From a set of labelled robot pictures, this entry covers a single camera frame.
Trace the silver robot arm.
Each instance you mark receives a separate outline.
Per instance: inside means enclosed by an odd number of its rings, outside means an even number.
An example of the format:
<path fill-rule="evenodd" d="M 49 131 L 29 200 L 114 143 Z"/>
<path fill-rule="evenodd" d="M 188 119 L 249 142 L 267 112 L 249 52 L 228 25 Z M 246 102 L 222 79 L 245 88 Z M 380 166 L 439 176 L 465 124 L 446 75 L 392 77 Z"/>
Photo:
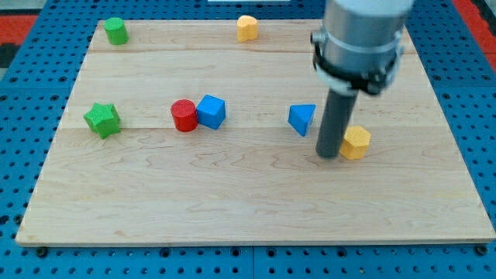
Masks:
<path fill-rule="evenodd" d="M 403 28 L 413 0 L 328 0 L 312 32 L 313 64 L 329 90 L 378 95 L 395 79 Z"/>

